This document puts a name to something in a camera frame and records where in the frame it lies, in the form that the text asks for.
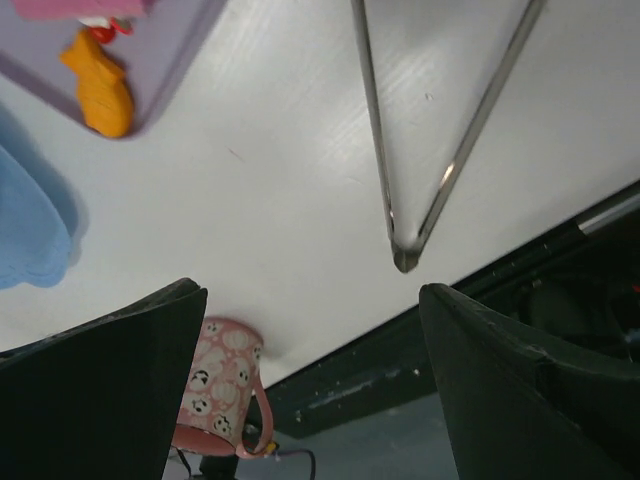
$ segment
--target gray floor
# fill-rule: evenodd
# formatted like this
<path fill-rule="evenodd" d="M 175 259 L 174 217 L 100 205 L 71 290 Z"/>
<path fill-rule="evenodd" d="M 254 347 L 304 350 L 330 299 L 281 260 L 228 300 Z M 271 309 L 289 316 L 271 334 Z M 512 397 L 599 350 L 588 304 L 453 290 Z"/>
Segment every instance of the gray floor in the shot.
<path fill-rule="evenodd" d="M 280 436 L 282 448 L 304 447 L 318 459 L 317 480 L 458 478 L 438 395 L 357 420 L 296 442 Z M 196 467 L 199 459 L 193 457 Z M 241 462 L 238 480 L 306 480 L 306 457 Z M 184 480 L 169 460 L 163 480 Z"/>

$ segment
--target mug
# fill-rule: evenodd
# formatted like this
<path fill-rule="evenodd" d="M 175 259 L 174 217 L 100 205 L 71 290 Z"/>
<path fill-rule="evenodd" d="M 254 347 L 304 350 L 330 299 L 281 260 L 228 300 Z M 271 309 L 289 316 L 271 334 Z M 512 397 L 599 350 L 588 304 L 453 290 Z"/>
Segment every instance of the mug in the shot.
<path fill-rule="evenodd" d="M 200 455 L 261 457 L 273 438 L 273 415 L 260 380 L 264 342 L 252 328 L 228 318 L 202 322 L 172 445 Z M 253 391 L 262 414 L 258 445 L 247 451 L 244 421 Z"/>

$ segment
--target black cable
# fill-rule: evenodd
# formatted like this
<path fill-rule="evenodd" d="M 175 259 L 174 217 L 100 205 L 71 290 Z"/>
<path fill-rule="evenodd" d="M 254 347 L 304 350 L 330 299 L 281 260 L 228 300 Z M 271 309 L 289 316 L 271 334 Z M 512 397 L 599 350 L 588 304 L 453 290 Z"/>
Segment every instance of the black cable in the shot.
<path fill-rule="evenodd" d="M 309 476 L 309 480 L 315 480 L 316 478 L 316 456 L 313 454 L 311 450 L 306 448 L 300 448 L 298 450 L 276 450 L 273 454 L 276 457 L 276 460 L 281 457 L 293 457 L 295 455 L 309 455 L 309 459 L 311 460 L 311 475 Z"/>
<path fill-rule="evenodd" d="M 176 452 L 178 452 L 178 456 L 180 457 L 180 461 L 184 465 L 184 468 L 187 469 L 187 473 L 189 474 L 189 478 L 192 478 L 191 465 L 189 465 L 189 462 L 187 461 L 187 457 L 184 456 L 184 453 L 182 453 L 182 450 L 180 450 L 179 448 L 176 448 Z"/>

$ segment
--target mug handle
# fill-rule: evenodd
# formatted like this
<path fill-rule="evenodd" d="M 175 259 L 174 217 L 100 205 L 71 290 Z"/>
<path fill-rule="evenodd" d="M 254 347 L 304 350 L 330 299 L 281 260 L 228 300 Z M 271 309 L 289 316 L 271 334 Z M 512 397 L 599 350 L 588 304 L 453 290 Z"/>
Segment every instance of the mug handle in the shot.
<path fill-rule="evenodd" d="M 262 386 L 260 376 L 256 379 L 256 384 L 253 389 L 256 392 L 256 400 L 258 400 L 260 414 L 262 415 L 262 434 L 253 452 L 247 451 L 244 442 L 240 440 L 240 443 L 236 447 L 236 455 L 244 459 L 264 457 L 264 450 L 269 446 L 271 440 L 273 440 L 273 413 L 271 413 L 271 406 L 269 405 L 267 394 Z"/>

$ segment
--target metal tongs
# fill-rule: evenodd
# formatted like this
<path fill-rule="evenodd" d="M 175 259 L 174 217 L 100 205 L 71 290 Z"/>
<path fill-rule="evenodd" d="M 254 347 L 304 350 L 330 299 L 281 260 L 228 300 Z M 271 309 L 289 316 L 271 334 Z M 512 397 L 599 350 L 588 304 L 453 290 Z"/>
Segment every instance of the metal tongs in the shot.
<path fill-rule="evenodd" d="M 420 224 L 418 236 L 415 243 L 410 248 L 401 247 L 395 239 L 394 207 L 391 200 L 391 187 L 389 184 L 388 161 L 384 149 L 384 139 L 382 134 L 382 116 L 380 114 L 380 102 L 378 100 L 378 88 L 376 86 L 375 69 L 373 67 L 373 55 L 371 52 L 371 39 L 369 37 L 369 27 L 367 22 L 367 11 L 365 0 L 351 0 L 360 52 L 360 66 L 364 80 L 365 93 L 369 106 L 369 117 L 371 119 L 371 130 L 373 142 L 378 161 L 378 174 L 382 187 L 382 197 L 387 220 L 387 231 L 391 241 L 391 251 L 393 261 L 402 273 L 408 273 L 418 265 L 422 251 L 433 232 L 438 218 L 444 209 L 445 204 L 453 190 L 456 180 L 460 176 L 473 147 L 487 123 L 487 119 L 493 110 L 500 92 L 504 87 L 509 74 L 513 69 L 522 49 L 524 48 L 533 27 L 535 26 L 546 0 L 530 0 L 527 8 L 520 19 L 509 46 L 507 47 L 502 61 L 493 74 L 487 89 L 478 104 L 467 131 L 462 137 L 453 159 L 447 166 L 440 181 L 440 186 L 436 196 L 427 211 L 427 215 Z"/>

